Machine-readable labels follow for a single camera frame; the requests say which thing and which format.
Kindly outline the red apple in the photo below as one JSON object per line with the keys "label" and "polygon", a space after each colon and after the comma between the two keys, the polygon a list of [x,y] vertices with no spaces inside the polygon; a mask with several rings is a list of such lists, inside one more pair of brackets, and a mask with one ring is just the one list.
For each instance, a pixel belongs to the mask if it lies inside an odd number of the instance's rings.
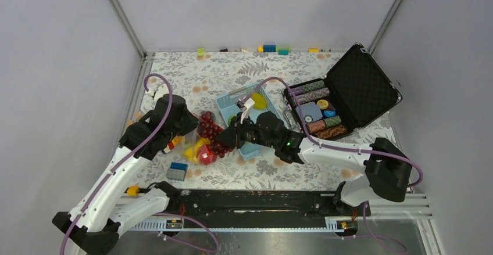
{"label": "red apple", "polygon": [[210,165],[217,160],[217,155],[209,149],[208,145],[203,145],[197,153],[197,159],[203,165]]}

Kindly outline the clear zip top bag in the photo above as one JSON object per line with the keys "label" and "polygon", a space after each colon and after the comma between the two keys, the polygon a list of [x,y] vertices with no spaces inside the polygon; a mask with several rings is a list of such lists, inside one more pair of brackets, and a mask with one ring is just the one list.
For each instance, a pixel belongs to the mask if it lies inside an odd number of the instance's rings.
{"label": "clear zip top bag", "polygon": [[193,114],[198,119],[197,128],[184,137],[182,155],[195,164],[210,165],[218,159],[225,158],[233,151],[216,137],[224,129],[216,123],[212,111],[201,111],[200,115]]}

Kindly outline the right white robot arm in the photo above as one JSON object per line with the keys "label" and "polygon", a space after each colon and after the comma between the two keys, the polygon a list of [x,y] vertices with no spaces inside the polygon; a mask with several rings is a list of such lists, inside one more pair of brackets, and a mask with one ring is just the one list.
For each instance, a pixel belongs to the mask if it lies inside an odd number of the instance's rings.
{"label": "right white robot arm", "polygon": [[359,145],[319,139],[288,129],[272,112],[255,121],[235,116],[216,140],[228,148],[245,143],[265,146],[286,163],[327,163],[358,172],[359,178],[341,183],[336,190],[334,210],[343,216],[368,200],[404,201],[412,171],[410,160],[385,138]]}

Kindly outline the yellow mango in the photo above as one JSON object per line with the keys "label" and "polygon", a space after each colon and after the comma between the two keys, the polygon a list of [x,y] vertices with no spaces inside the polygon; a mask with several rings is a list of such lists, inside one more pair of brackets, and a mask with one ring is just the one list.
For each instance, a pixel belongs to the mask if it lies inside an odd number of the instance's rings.
{"label": "yellow mango", "polygon": [[266,110],[267,109],[267,100],[260,93],[253,93],[251,99],[254,102],[253,108],[255,110]]}

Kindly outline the green pepper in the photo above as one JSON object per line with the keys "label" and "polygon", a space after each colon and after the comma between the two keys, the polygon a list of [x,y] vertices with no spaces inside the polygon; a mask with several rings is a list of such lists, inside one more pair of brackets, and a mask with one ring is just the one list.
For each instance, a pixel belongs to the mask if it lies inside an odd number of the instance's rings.
{"label": "green pepper", "polygon": [[237,118],[236,115],[231,115],[229,118],[228,118],[228,122],[227,122],[227,126],[229,127],[233,122],[234,120]]}

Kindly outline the dark purple grapes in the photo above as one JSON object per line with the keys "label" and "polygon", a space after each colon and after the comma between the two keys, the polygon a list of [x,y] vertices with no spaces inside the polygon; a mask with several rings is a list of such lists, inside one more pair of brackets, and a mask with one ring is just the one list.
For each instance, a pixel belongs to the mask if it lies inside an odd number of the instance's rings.
{"label": "dark purple grapes", "polygon": [[208,141],[206,145],[214,155],[224,158],[233,149],[216,139],[224,129],[216,124],[215,119],[216,117],[211,111],[202,111],[199,116],[198,134]]}

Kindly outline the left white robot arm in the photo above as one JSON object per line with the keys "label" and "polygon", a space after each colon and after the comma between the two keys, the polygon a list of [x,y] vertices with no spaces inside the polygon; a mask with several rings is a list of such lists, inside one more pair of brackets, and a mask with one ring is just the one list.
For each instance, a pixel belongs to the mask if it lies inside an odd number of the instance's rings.
{"label": "left white robot arm", "polygon": [[198,125],[184,98],[166,94],[154,109],[127,127],[103,174],[82,201],[58,212],[52,223],[87,254],[108,254],[130,228],[155,213],[180,209],[179,190],[159,182],[143,196],[117,208],[134,177],[178,136]]}

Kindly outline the yellow banana bunch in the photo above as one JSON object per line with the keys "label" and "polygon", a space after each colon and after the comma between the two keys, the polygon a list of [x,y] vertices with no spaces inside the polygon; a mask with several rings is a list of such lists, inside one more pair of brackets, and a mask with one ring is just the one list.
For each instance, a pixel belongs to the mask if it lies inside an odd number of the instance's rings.
{"label": "yellow banana bunch", "polygon": [[207,138],[199,138],[195,143],[191,144],[190,146],[186,147],[184,151],[182,151],[182,155],[188,160],[193,162],[194,164],[200,164],[200,162],[197,159],[197,153],[199,149],[203,145],[208,145],[210,144],[210,140]]}

